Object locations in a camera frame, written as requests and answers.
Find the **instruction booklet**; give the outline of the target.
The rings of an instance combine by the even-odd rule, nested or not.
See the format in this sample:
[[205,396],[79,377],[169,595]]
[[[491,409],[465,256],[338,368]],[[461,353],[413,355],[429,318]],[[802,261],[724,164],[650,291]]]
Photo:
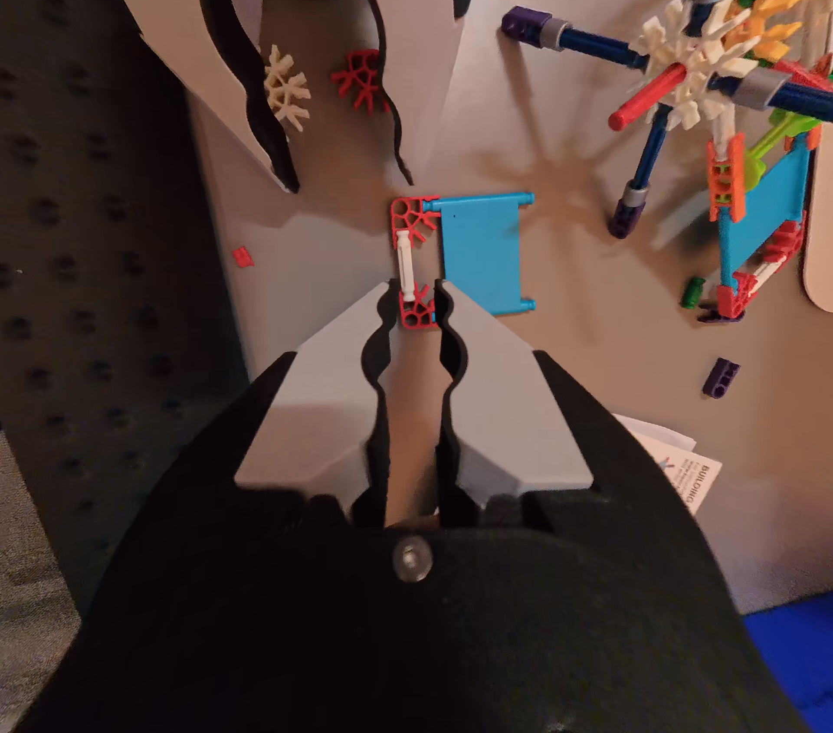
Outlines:
[[720,474],[722,464],[642,433],[633,432],[632,435],[649,453],[686,509],[695,517]]

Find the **colourful toy windmill model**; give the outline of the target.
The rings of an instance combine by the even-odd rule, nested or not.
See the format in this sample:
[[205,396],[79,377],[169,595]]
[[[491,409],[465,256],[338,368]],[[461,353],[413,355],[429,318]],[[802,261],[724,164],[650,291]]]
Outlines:
[[710,124],[705,183],[720,273],[700,322],[744,318],[806,237],[810,161],[821,126],[831,124],[831,54],[807,68],[787,59],[788,41],[803,24],[768,26],[801,1],[672,0],[630,43],[522,7],[502,18],[503,34],[516,42],[640,72],[638,89],[608,119],[616,132],[640,118],[651,125],[608,223],[614,238],[624,239],[639,223],[666,135]]

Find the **white snowflake toy connector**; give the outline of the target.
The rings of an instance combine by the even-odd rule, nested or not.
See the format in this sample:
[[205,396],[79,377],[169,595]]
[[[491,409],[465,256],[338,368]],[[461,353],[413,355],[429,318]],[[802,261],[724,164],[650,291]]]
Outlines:
[[303,122],[310,117],[302,102],[312,98],[303,72],[294,72],[294,60],[272,44],[264,63],[264,92],[268,108],[280,124],[289,124],[303,132]]

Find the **purple toy connector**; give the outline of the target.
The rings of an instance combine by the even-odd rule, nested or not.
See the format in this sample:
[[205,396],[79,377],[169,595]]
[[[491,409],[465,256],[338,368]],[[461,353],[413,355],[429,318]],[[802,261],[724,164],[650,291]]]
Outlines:
[[702,386],[702,394],[711,399],[723,398],[740,369],[740,364],[724,357],[717,357]]

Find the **blue container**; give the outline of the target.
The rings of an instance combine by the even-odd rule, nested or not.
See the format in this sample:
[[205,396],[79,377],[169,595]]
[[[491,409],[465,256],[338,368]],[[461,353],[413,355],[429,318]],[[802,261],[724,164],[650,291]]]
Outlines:
[[832,592],[745,615],[787,697],[815,732],[832,731]]

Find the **black perforated board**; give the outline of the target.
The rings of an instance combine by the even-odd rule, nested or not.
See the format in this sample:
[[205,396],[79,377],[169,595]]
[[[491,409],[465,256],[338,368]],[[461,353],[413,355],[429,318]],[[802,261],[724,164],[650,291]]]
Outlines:
[[120,0],[2,0],[2,429],[80,612],[247,385],[182,85]]

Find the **red toy connector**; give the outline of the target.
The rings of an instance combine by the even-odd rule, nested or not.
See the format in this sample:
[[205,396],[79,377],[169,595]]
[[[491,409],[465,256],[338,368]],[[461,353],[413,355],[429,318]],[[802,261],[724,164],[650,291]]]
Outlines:
[[380,91],[380,51],[356,49],[349,51],[340,70],[331,72],[330,82],[337,88],[339,98],[351,100],[351,107],[373,114],[380,109],[390,114],[390,105]]
[[400,231],[407,235],[410,245],[423,244],[437,231],[442,213],[434,210],[432,203],[438,195],[397,197],[390,203],[390,236],[394,250],[397,249]]
[[432,329],[436,326],[436,310],[433,288],[415,282],[412,291],[399,292],[399,312],[403,328],[417,331]]

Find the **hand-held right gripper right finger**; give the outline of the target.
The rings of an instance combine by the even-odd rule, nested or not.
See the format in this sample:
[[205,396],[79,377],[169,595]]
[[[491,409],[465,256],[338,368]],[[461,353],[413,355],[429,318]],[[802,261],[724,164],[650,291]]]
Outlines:
[[594,481],[532,346],[448,280],[434,287],[443,395],[435,451],[443,527],[477,524],[495,497]]

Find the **blue toy panel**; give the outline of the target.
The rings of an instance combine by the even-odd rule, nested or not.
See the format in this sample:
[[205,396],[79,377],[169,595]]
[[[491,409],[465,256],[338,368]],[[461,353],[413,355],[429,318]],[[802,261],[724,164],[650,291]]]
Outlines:
[[441,223],[444,279],[494,316],[534,311],[520,282],[519,210],[533,193],[439,197],[422,203]]

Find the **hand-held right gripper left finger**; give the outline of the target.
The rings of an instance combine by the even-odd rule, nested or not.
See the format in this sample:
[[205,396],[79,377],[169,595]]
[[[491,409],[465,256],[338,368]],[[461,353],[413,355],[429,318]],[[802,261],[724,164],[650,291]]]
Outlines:
[[387,401],[399,285],[383,281],[302,343],[269,405],[236,484],[334,497],[360,527],[382,527],[390,476]]

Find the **white toy rod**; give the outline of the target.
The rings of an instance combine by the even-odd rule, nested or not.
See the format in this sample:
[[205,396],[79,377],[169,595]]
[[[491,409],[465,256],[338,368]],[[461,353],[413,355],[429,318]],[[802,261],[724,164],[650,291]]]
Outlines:
[[413,271],[412,240],[407,228],[394,231],[394,242],[397,251],[401,298],[406,304],[416,301],[417,285]]

